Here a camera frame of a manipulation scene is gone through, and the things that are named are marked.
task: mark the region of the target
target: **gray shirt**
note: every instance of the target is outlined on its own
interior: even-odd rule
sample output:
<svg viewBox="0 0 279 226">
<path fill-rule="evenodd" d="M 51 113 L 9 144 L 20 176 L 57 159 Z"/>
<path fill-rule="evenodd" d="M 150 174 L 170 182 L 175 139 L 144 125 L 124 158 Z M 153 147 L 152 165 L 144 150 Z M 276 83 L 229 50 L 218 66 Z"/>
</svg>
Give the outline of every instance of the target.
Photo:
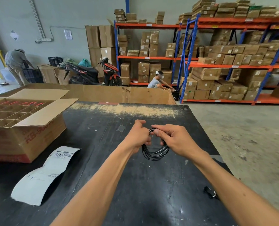
<svg viewBox="0 0 279 226">
<path fill-rule="evenodd" d="M 155 88 L 158 84 L 162 83 L 162 80 L 157 80 L 155 77 L 149 83 L 148 88 Z"/>
<path fill-rule="evenodd" d="M 6 54 L 4 61 L 6 65 L 17 66 L 20 67 L 23 60 L 27 60 L 24 53 L 20 51 L 9 51 Z"/>
</svg>

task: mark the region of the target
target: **open cardboard box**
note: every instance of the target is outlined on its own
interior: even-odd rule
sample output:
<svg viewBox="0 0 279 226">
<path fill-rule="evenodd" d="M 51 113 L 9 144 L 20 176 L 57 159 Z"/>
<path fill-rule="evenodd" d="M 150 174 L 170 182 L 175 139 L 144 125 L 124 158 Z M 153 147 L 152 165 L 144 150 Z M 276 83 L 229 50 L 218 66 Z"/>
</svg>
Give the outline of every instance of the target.
<svg viewBox="0 0 279 226">
<path fill-rule="evenodd" d="M 79 98 L 79 101 L 84 102 L 139 103 L 160 105 L 176 104 L 170 90 L 127 86 L 94 86 L 74 84 L 62 86 L 59 84 L 31 83 L 0 94 L 0 96 L 8 97 L 21 91 L 22 89 L 65 89 L 69 90 L 69 92 L 62 98 Z"/>
<path fill-rule="evenodd" d="M 0 97 L 0 161 L 31 163 L 66 129 L 62 112 L 78 100 L 60 99 L 68 92 L 22 89 Z"/>
</svg>

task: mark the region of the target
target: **person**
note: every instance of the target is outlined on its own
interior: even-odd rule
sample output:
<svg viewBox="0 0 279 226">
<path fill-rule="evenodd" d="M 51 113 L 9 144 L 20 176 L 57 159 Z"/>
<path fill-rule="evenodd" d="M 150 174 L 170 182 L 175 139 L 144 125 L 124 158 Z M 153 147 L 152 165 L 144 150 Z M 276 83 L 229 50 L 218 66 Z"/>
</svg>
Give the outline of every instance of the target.
<svg viewBox="0 0 279 226">
<path fill-rule="evenodd" d="M 11 74 L 16 79 L 19 86 L 25 86 L 28 84 L 28 81 L 25 79 L 23 74 L 21 64 L 25 61 L 31 68 L 35 69 L 33 65 L 27 60 L 25 52 L 23 49 L 17 49 L 13 51 L 8 51 L 6 53 L 5 59 L 6 67 L 9 69 Z"/>
<path fill-rule="evenodd" d="M 152 79 L 152 81 L 149 83 L 148 88 L 160 88 L 160 89 L 168 89 L 162 84 L 166 85 L 171 89 L 171 91 L 174 91 L 173 87 L 171 87 L 168 83 L 163 81 L 162 79 L 164 78 L 164 74 L 161 70 L 156 71 L 156 76 Z"/>
<path fill-rule="evenodd" d="M 144 120 L 135 121 L 125 139 L 51 226 L 102 225 L 126 163 L 142 144 L 151 144 L 149 130 L 143 127 L 145 123 Z M 239 226 L 279 226 L 279 211 L 217 164 L 195 143 L 185 127 L 172 124 L 152 127 L 156 128 L 153 134 L 161 137 L 176 154 L 192 161 L 202 172 Z"/>
</svg>

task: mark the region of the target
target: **scratched tabletop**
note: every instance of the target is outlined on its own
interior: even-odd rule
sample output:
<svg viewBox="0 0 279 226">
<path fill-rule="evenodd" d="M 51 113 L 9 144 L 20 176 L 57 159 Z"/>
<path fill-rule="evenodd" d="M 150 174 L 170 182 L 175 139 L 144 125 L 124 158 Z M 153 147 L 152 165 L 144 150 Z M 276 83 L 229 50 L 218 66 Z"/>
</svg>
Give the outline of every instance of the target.
<svg viewBox="0 0 279 226">
<path fill-rule="evenodd" d="M 187 105 L 77 102 L 63 117 L 67 129 L 31 164 L 0 163 L 0 226 L 51 224 L 125 138 L 136 119 L 146 120 L 147 128 L 152 124 L 185 126 L 196 143 L 230 172 Z M 149 150 L 159 149 L 159 141 L 152 137 Z M 51 184 L 41 206 L 11 199 L 17 182 L 42 167 L 49 154 L 60 146 L 81 150 Z M 203 193 L 205 186 L 212 188 L 190 161 L 173 151 L 153 162 L 146 160 L 140 150 L 126 165 L 103 225 L 236 226 L 222 202 Z"/>
</svg>

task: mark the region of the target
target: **coiled black cable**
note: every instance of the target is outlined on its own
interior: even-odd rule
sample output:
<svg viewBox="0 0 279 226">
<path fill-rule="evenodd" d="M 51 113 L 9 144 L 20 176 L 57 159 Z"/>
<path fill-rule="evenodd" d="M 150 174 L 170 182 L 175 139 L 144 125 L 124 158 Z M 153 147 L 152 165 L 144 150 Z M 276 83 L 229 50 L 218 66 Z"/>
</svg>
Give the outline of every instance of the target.
<svg viewBox="0 0 279 226">
<path fill-rule="evenodd" d="M 157 128 L 151 128 L 149 129 L 149 135 Z M 152 161 L 158 161 L 160 159 L 162 159 L 170 150 L 169 146 L 166 144 L 166 142 L 161 139 L 162 142 L 164 143 L 164 145 L 162 146 L 162 148 L 160 148 L 158 151 L 155 152 L 149 152 L 149 150 L 147 149 L 147 146 L 145 144 L 143 144 L 141 146 L 141 150 L 142 150 L 142 154 L 144 155 L 144 157 L 148 160 L 152 160 Z"/>
</svg>

